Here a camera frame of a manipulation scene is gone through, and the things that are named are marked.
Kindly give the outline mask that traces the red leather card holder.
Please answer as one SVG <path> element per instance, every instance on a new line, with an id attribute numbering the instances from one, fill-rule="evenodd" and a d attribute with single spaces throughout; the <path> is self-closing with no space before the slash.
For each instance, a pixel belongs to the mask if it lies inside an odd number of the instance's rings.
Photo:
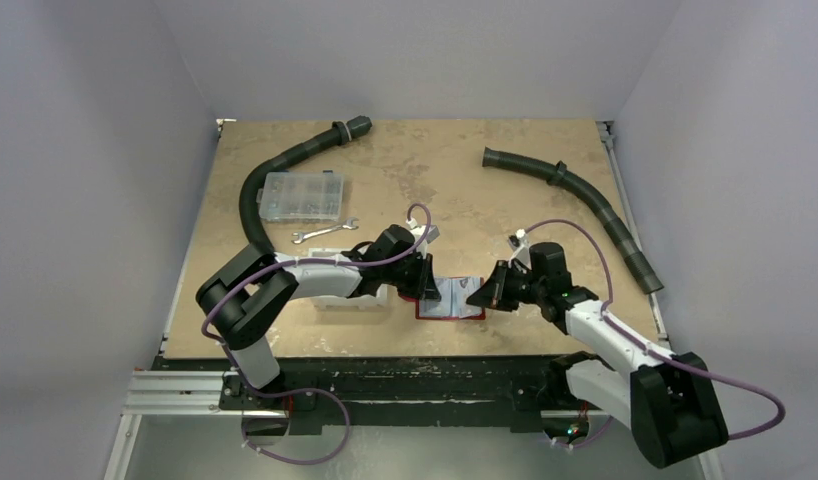
<path id="1" fill-rule="evenodd" d="M 467 299 L 484 283 L 482 277 L 436 277 L 439 300 L 418 300 L 415 318 L 420 320 L 485 320 L 482 307 L 469 305 Z"/>

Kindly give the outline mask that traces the white plastic card box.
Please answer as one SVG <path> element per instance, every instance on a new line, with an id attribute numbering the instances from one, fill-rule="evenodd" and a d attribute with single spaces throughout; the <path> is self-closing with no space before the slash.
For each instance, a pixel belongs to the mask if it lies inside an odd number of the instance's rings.
<path id="1" fill-rule="evenodd" d="M 327 263 L 315 263 L 306 268 L 306 273 L 312 273 L 314 277 L 305 282 L 305 291 L 316 309 L 375 310 L 387 306 L 388 289 L 384 285 L 377 287 L 373 294 L 356 295 L 361 278 L 352 276 L 352 273 L 359 273 L 359 269 L 336 265 L 337 262 L 351 262 L 349 256 L 340 249 L 310 248 L 308 256 L 329 259 Z"/>

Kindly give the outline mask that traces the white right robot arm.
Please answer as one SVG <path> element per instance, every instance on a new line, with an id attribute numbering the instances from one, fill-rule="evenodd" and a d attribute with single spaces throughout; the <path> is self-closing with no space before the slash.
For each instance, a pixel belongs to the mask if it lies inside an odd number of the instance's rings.
<path id="1" fill-rule="evenodd" d="M 728 441 L 721 406 L 694 353 L 677 355 L 648 342 L 609 312 L 591 290 L 577 286 L 564 249 L 541 242 L 529 260 L 500 260 L 466 300 L 485 309 L 512 312 L 534 305 L 542 317 L 588 346 L 550 363 L 539 397 L 569 407 L 585 401 L 632 433 L 643 457 L 657 468 L 720 447 Z"/>

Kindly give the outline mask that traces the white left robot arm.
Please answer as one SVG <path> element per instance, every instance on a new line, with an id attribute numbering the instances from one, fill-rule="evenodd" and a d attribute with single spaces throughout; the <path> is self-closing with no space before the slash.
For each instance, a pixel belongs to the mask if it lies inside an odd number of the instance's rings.
<path id="1" fill-rule="evenodd" d="M 281 368 L 267 332 L 292 300 L 373 297 L 384 286 L 412 300 L 438 300 L 425 227 L 392 224 L 373 241 L 328 257 L 292 257 L 250 244 L 197 290 L 202 330 L 219 342 L 246 379 L 244 395 L 257 408 L 282 399 Z"/>

